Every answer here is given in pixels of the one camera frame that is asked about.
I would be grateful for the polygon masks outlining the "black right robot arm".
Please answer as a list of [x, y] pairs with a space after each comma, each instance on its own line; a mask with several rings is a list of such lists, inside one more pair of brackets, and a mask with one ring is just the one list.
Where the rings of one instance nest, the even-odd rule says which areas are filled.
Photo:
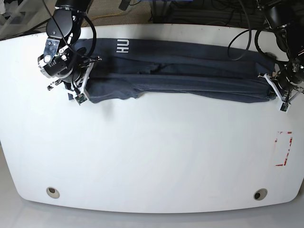
[[[64, 84], [63, 89], [79, 104], [88, 99], [85, 86], [94, 63], [101, 60], [99, 56], [93, 55], [97, 34], [87, 16], [91, 5], [90, 0], [58, 0], [46, 26], [44, 52], [38, 57], [41, 73], [54, 79], [47, 89], [51, 90]], [[93, 33], [91, 47], [74, 49], [84, 21], [89, 24]]]

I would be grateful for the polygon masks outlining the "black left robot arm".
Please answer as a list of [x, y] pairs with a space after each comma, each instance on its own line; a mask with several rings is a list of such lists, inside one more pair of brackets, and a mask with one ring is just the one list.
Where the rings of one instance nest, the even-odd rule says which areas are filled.
[[261, 50], [258, 44], [258, 29], [255, 34], [257, 51], [266, 59], [278, 64], [279, 71], [269, 80], [274, 84], [274, 91], [284, 104], [292, 101], [293, 90], [302, 93], [299, 85], [304, 82], [304, 16], [299, 12], [304, 8], [302, 0], [258, 0], [258, 9], [274, 33], [276, 43], [286, 53], [287, 61], [277, 60]]

